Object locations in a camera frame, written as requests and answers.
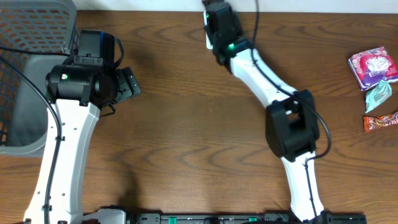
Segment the pink purple liner pack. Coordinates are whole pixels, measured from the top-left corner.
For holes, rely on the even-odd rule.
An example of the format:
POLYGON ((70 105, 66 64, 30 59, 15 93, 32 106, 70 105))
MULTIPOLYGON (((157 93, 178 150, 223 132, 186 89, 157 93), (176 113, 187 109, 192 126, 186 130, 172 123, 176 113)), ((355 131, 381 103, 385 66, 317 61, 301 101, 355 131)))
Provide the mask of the pink purple liner pack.
POLYGON ((361 91, 375 87, 381 80, 387 83, 397 81, 397 64, 385 47, 354 54, 348 59, 348 65, 361 91))

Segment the orange Top chocolate bar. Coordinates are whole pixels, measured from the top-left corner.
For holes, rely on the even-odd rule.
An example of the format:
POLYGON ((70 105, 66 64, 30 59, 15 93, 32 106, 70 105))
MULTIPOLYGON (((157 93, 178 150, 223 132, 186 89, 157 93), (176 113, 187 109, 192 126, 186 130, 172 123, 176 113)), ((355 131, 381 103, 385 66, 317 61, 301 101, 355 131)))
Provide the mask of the orange Top chocolate bar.
POLYGON ((375 129, 397 124, 397 112, 379 117, 364 117, 364 132, 369 133, 375 129))

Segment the teal snack wrapper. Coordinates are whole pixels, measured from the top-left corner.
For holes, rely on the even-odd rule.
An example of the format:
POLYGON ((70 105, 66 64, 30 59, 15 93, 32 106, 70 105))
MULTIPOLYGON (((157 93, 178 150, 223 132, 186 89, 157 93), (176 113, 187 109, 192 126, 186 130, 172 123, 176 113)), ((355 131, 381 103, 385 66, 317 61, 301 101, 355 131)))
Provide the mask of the teal snack wrapper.
POLYGON ((381 80, 377 86, 366 93, 366 111, 368 113, 380 106, 392 95, 392 88, 388 82, 381 80))

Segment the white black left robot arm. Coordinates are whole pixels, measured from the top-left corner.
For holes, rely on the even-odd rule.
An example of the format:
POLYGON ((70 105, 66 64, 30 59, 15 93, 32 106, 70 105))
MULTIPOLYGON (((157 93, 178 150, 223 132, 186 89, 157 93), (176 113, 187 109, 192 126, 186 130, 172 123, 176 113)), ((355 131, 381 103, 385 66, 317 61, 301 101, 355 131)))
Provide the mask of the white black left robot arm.
POLYGON ((54 66, 41 94, 48 111, 44 155, 24 223, 127 223, 128 212, 111 205, 83 213, 83 179, 90 139, 100 111, 140 94, 129 67, 120 68, 115 36, 83 30, 76 54, 54 66))

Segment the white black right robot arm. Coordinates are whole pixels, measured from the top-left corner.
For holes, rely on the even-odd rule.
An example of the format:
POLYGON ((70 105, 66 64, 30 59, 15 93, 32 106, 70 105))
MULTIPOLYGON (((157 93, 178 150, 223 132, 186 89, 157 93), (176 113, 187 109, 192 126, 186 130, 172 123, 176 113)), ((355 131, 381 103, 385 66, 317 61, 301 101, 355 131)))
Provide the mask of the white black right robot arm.
POLYGON ((204 1, 206 46, 217 62, 241 80, 266 110, 266 140, 281 159, 290 189, 290 209, 303 223, 319 223, 324 211, 315 177, 321 117, 312 94, 297 91, 262 60, 243 34, 238 13, 223 0, 204 1))

